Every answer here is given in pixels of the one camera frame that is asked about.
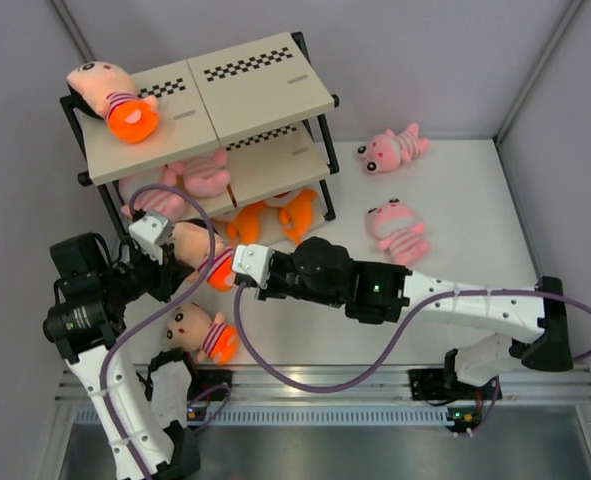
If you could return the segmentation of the orange shark plush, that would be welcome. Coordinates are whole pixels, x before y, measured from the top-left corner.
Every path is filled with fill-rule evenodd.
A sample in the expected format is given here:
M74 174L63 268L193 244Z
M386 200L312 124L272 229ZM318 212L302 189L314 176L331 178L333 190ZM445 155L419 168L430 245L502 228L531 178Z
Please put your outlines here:
M266 209L266 203L258 201L219 215L215 220L224 226L232 245L252 244L260 237L261 215Z
M269 197L264 203L277 210L283 233L292 243L299 245L313 225L317 198L315 190L301 187Z

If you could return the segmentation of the boy doll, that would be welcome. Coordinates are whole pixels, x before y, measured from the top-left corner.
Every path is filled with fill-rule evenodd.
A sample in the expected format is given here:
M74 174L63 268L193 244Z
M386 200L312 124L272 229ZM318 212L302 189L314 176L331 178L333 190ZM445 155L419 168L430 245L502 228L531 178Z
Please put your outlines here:
M182 221L175 224L170 243L175 258L193 269L188 276L190 283L194 283L203 271L208 271L208 285L216 291L228 292L234 287L235 274L231 269L234 248L217 233L213 239L211 242L207 228L197 220Z
M198 305L187 302L171 314L165 331L171 348L181 348L197 362L210 360L226 365L236 356L239 337L236 328L225 321L222 312L211 317Z

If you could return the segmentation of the boy doll table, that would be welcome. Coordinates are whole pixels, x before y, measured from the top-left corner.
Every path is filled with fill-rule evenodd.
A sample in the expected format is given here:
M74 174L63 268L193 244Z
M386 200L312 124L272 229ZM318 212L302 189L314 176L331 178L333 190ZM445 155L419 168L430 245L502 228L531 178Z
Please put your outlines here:
M158 127L158 100L154 95L139 96L139 88L121 67L91 61L67 75L74 104L86 115L103 120L119 140L135 144Z

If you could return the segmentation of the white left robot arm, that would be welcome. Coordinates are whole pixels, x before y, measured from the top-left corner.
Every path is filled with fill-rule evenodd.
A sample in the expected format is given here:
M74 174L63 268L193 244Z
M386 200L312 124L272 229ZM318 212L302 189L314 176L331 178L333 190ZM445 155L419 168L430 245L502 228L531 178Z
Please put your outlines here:
M110 258L103 237L85 233L59 242L50 256L60 275L43 322L46 339L83 385L100 419L119 479L187 479L201 466L192 431L160 425L125 347L124 313L148 294L167 302L189 275L172 255L161 263L132 252Z

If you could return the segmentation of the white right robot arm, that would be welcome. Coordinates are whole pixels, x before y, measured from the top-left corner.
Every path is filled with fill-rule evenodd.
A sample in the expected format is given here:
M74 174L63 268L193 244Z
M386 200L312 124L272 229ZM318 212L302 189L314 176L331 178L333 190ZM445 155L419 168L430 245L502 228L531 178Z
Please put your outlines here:
M292 253L259 244L238 247L233 269L250 278L259 300L293 298L341 308L360 323L402 327L427 310L437 322L487 332L444 357L441 382L455 397L520 367L566 372L574 364L556 278L516 290L467 285L403 265L355 260L345 247L320 237Z

